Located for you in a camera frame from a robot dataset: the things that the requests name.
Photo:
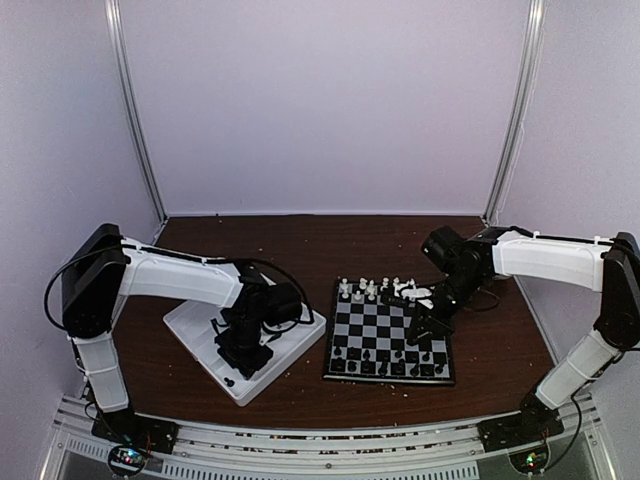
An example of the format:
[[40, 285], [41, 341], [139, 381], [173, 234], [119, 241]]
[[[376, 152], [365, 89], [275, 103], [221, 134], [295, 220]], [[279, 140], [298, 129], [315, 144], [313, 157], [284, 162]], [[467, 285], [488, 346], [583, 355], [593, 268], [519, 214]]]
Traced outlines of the black chess piece king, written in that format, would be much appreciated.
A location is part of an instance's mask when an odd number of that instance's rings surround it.
[[391, 364], [391, 372], [394, 376], [403, 377], [406, 371], [406, 363], [403, 359]]

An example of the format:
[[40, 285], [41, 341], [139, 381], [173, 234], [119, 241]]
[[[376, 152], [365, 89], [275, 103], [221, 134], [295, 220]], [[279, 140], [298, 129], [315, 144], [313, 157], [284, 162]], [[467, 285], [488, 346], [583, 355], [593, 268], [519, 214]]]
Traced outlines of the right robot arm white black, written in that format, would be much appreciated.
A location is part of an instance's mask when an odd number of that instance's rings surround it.
[[[418, 253], [433, 228], [431, 220], [456, 220], [462, 233], [480, 230], [471, 217], [425, 217], [409, 222], [408, 234], [398, 240], [407, 248], [406, 275], [421, 282], [440, 280], [442, 274]], [[536, 378], [560, 360], [572, 342], [587, 333], [595, 321], [600, 296], [578, 286], [517, 277], [486, 287], [500, 297], [491, 311], [462, 311], [453, 336], [456, 385], [435, 387], [425, 394], [441, 406], [416, 414], [424, 422], [470, 418], [516, 409]], [[639, 354], [625, 357], [591, 387], [596, 409], [607, 428], [639, 424]]]

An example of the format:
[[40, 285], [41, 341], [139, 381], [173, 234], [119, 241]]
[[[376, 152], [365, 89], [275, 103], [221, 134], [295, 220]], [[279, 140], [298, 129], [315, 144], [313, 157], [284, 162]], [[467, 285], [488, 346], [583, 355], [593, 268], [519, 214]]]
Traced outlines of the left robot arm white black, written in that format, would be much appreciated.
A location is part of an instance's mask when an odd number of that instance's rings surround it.
[[123, 444], [144, 433], [131, 405], [112, 340], [112, 311], [120, 297], [151, 296], [213, 305], [223, 318], [215, 336], [218, 355], [245, 379], [272, 358], [263, 334], [277, 326], [311, 325], [306, 292], [291, 276], [268, 283], [255, 258], [208, 258], [142, 244], [115, 224], [99, 226], [53, 275], [61, 284], [64, 331], [80, 356], [106, 429]]

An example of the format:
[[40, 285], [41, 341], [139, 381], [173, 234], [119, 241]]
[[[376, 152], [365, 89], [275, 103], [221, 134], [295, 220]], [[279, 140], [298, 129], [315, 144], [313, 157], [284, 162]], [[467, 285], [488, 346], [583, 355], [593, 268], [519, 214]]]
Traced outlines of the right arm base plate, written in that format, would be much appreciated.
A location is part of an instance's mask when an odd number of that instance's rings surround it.
[[522, 414], [518, 412], [483, 420], [477, 424], [477, 429], [484, 451], [494, 452], [540, 442], [546, 437], [562, 434], [564, 425], [559, 419], [545, 421], [542, 424], [536, 421], [526, 423]]

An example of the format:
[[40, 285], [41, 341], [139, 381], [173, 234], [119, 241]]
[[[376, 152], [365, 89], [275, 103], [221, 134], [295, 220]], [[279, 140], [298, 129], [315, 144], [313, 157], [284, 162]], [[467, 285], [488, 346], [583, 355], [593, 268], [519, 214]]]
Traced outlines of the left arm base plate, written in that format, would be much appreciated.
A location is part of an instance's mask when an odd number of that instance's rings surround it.
[[99, 413], [91, 429], [95, 437], [163, 454], [173, 452], [178, 431], [179, 426], [173, 421], [141, 416], [129, 410]]

